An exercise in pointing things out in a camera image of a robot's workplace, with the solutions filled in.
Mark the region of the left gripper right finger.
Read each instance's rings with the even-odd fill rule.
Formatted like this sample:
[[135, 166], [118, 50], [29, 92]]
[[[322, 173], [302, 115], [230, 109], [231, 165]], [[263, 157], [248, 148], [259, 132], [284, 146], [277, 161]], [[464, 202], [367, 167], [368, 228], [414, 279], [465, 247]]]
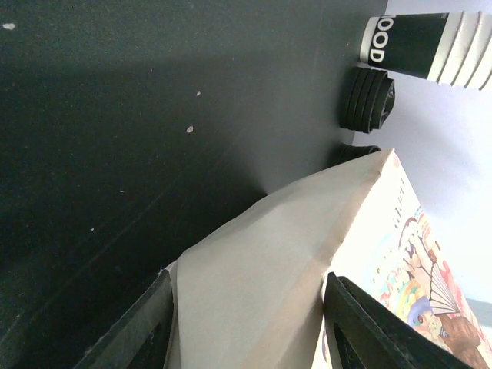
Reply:
[[469, 367], [333, 272], [327, 276], [323, 312], [333, 368]]

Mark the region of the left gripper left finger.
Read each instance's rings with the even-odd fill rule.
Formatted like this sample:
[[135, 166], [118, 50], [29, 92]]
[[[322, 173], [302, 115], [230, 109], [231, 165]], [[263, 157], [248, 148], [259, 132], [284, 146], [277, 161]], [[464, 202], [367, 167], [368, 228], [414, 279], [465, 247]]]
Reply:
[[143, 351], [156, 364], [166, 362], [174, 315], [168, 271], [157, 278], [137, 301], [100, 337], [77, 368], [127, 368]]

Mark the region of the cream bear paper bag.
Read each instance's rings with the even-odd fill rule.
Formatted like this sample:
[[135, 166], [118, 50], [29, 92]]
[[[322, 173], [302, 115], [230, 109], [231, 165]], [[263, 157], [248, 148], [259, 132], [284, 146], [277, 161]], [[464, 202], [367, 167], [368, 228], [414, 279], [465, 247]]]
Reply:
[[168, 368], [328, 368], [322, 301], [345, 276], [474, 368], [491, 342], [392, 150], [296, 181], [171, 266]]

